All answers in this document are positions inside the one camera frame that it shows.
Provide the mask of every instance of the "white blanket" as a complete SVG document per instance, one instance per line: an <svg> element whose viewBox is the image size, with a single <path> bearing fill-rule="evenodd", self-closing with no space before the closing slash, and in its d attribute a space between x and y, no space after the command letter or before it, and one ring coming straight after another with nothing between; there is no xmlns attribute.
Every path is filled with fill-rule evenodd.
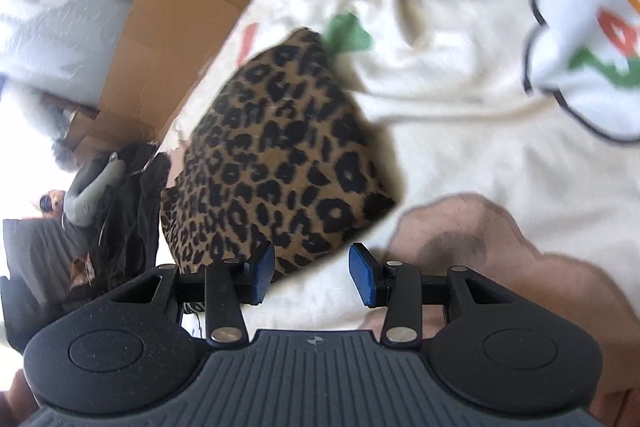
<svg viewBox="0 0 640 427"><path fill-rule="evenodd" d="M554 78L553 39L529 60L533 91L526 93L537 11L531 0L252 0L162 149L189 136L239 55L248 58L243 47L254 55L299 26L326 35L356 16L334 71L361 112L380 175L398 202L356 239L383 251L407 210L478 192L506 208L539 250L601 267L640 314L639 149L598 136L542 92L540 78ZM567 89L570 100L574 92L578 101L599 96ZM161 248L159 259L166 259ZM274 284L264 304L244 309L248 328L357 327L367 309L346 252Z"/></svg>

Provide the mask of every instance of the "leopard print pillow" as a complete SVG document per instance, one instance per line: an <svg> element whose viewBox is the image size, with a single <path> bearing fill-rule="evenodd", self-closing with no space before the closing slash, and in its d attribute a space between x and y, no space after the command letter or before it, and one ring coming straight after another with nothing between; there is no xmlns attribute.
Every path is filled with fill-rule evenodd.
<svg viewBox="0 0 640 427"><path fill-rule="evenodd" d="M181 272L246 260L268 240L277 280L393 204L319 35L301 29L223 87L191 136L175 187L162 195L161 222Z"/></svg>

